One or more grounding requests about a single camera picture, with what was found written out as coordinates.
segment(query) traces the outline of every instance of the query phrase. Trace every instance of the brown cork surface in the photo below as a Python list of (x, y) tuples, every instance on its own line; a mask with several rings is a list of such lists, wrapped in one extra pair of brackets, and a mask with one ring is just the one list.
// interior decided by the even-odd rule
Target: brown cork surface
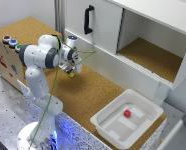
[(183, 60), (142, 38), (136, 39), (119, 53), (171, 82), (174, 82)]
[(61, 35), (42, 22), (29, 17), (0, 28), (0, 42), (3, 36), (10, 35), (12, 39), (18, 40), (19, 44), (37, 45), (39, 37), (43, 34)]
[[(51, 92), (56, 69), (45, 69), (44, 72), (49, 81)], [(114, 146), (98, 134), (95, 126), (90, 122), (90, 118), (122, 92), (124, 92), (122, 88), (83, 65), (82, 72), (76, 74), (74, 78), (69, 78), (65, 72), (59, 69), (53, 94), (63, 102), (65, 113), (113, 150), (116, 150)], [(163, 114), (130, 150), (138, 150), (165, 119), (166, 115)]]

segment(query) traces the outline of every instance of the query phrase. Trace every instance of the black handle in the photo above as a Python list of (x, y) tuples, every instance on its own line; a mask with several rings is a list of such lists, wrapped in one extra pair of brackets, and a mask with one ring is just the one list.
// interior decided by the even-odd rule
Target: black handle
[(84, 31), (85, 34), (91, 33), (93, 30), (89, 28), (89, 12), (94, 10), (94, 7), (89, 5), (89, 8), (85, 10), (85, 24), (84, 24)]

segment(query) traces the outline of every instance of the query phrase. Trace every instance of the red object in bin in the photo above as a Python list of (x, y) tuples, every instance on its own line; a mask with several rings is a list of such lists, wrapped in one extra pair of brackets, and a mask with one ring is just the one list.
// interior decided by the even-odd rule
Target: red object in bin
[(125, 116), (125, 117), (128, 118), (128, 117), (130, 117), (130, 115), (131, 115), (130, 110), (127, 109), (127, 110), (124, 111), (124, 116)]

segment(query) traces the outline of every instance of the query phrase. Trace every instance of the white plastic bin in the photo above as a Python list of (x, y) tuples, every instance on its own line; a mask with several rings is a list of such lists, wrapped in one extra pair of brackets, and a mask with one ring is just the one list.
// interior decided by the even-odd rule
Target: white plastic bin
[[(130, 110), (129, 118), (124, 111)], [(119, 149), (129, 149), (162, 115), (163, 109), (128, 89), (91, 118), (98, 133)]]

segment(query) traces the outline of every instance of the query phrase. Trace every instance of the cabinet shelf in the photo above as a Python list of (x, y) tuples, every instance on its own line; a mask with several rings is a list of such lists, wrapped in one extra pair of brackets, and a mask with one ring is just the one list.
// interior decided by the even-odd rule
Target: cabinet shelf
[(183, 60), (142, 38), (137, 38), (118, 53), (171, 82), (174, 82)]

